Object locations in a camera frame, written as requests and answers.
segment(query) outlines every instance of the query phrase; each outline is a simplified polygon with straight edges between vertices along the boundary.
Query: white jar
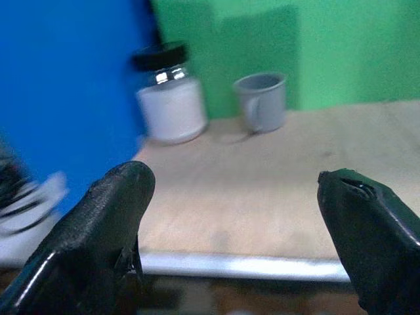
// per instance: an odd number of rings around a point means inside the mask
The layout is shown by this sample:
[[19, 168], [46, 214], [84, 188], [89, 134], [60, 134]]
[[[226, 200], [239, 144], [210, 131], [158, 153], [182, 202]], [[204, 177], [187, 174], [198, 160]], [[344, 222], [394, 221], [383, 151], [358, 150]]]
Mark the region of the white jar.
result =
[[186, 49], [180, 43], [139, 52], [139, 68], [151, 72], [150, 86], [139, 90], [137, 98], [152, 140], [186, 142], [207, 126], [201, 84], [188, 75], [185, 61]]

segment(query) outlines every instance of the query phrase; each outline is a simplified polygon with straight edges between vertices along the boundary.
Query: floor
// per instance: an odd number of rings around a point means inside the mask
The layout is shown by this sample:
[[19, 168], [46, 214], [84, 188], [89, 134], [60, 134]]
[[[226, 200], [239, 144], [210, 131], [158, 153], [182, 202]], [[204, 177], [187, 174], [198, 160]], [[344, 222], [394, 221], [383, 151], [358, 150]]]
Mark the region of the floor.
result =
[[[0, 294], [18, 270], [0, 270]], [[351, 288], [245, 280], [134, 277], [114, 315], [366, 315]]]

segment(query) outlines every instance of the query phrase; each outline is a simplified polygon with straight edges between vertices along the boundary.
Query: cup handle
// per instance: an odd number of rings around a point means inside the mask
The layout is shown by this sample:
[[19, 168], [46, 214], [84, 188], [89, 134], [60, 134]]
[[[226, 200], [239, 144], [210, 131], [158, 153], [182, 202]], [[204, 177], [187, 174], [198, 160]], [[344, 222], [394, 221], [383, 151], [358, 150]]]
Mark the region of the cup handle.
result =
[[258, 133], [262, 129], [259, 119], [260, 98], [258, 96], [251, 98], [248, 100], [245, 108], [247, 110], [246, 116], [249, 119], [253, 131]]

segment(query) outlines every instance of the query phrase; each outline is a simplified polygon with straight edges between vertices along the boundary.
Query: metal edge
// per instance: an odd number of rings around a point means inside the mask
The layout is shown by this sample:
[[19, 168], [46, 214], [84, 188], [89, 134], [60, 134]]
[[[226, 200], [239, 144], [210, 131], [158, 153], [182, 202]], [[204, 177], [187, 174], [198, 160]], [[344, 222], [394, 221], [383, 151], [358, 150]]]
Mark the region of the metal edge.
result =
[[260, 280], [350, 282], [338, 260], [218, 254], [140, 253], [143, 273]]

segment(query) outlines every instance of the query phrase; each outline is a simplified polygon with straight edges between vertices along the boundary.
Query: green backdrop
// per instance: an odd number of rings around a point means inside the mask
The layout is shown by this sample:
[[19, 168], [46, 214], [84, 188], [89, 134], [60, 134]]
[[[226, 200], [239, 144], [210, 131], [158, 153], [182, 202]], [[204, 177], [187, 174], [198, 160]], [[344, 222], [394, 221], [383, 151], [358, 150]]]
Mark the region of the green backdrop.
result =
[[420, 97], [419, 0], [154, 0], [165, 41], [189, 44], [209, 117], [238, 113], [232, 83], [287, 74], [288, 107]]

